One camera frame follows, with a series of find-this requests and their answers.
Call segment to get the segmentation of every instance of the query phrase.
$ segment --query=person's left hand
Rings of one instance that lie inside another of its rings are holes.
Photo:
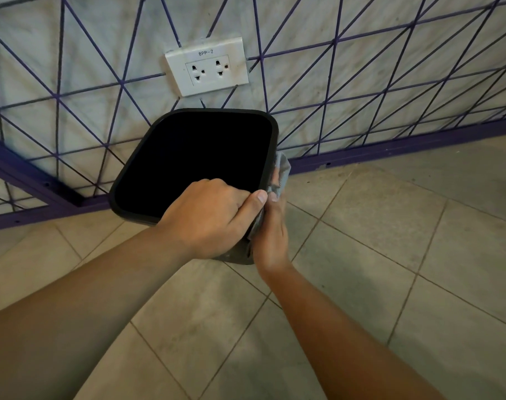
[[[191,258],[208,259],[232,248],[247,232],[267,193],[233,188],[220,179],[193,182],[156,226],[178,238]]]

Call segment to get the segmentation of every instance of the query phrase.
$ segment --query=person's right arm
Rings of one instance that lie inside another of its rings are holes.
[[[332,399],[443,399],[416,371],[349,318],[288,259],[284,200],[265,206],[253,257],[279,300],[326,396]]]

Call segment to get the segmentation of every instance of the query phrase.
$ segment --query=wall socket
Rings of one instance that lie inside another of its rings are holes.
[[[242,38],[183,47],[164,56],[181,96],[249,83]]]

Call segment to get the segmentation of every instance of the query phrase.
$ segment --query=bare skin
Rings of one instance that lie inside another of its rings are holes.
[[[0,399],[73,398],[156,290],[191,259],[230,249],[266,199],[221,180],[194,182],[155,227],[1,310]],[[283,212],[268,200],[253,254],[327,397],[442,398],[295,270]]]

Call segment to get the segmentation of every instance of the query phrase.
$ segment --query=tile floor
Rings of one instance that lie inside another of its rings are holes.
[[[449,399],[506,399],[506,137],[290,177],[296,267]],[[110,211],[0,231],[0,309],[135,235]],[[192,261],[83,399],[321,399],[254,266]]]

